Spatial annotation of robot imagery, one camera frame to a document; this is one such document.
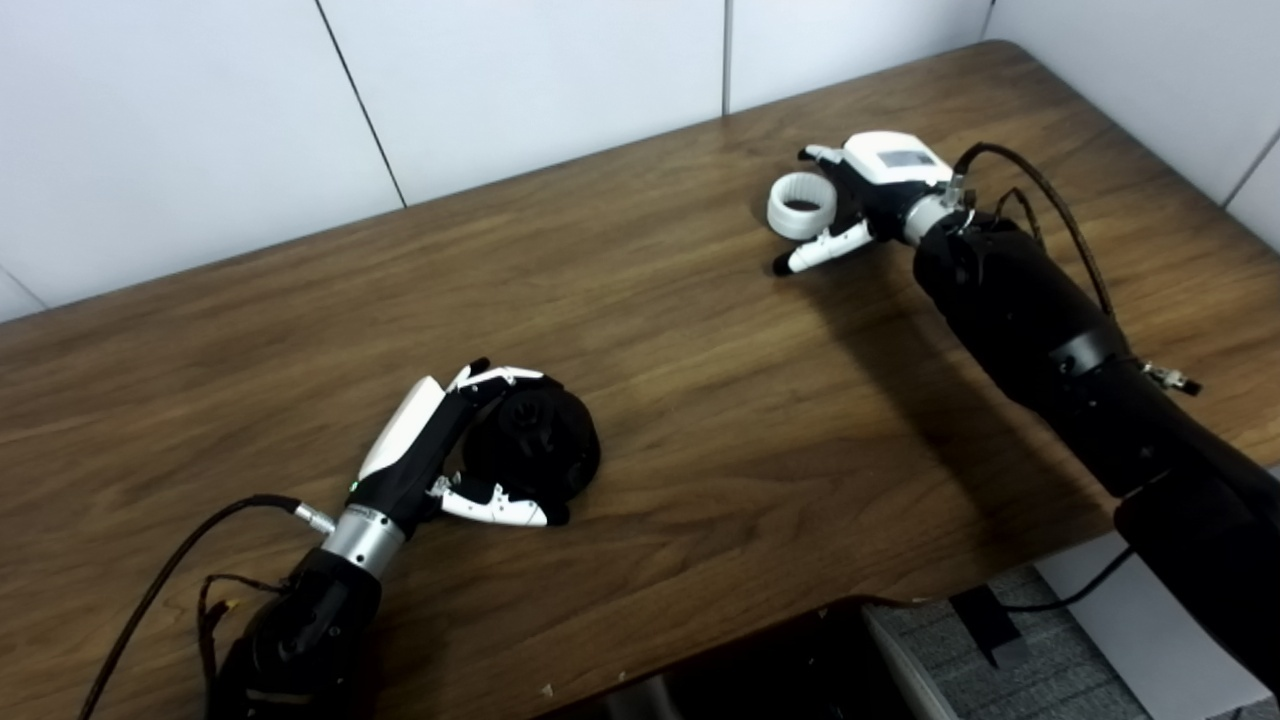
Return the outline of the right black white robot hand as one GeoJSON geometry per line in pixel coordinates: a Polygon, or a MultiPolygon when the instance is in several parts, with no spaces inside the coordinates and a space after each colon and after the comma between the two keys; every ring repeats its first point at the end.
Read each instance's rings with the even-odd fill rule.
{"type": "Polygon", "coordinates": [[[810,143],[799,159],[814,172],[794,172],[772,186],[769,228],[792,242],[772,263],[776,277],[795,275],[873,242],[918,246],[961,211],[957,177],[916,136],[870,131],[842,146],[810,143]]]}

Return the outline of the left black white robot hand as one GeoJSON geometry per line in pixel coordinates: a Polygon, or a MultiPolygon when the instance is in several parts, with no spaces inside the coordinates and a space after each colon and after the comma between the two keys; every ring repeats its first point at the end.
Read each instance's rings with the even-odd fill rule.
{"type": "Polygon", "coordinates": [[[518,391],[557,386],[541,372],[493,366],[485,357],[463,366],[445,386],[424,377],[367,452],[347,502],[388,516],[407,536],[439,512],[507,527],[567,524],[563,503],[534,498],[499,480],[444,473],[445,460],[481,411],[518,391]]]}

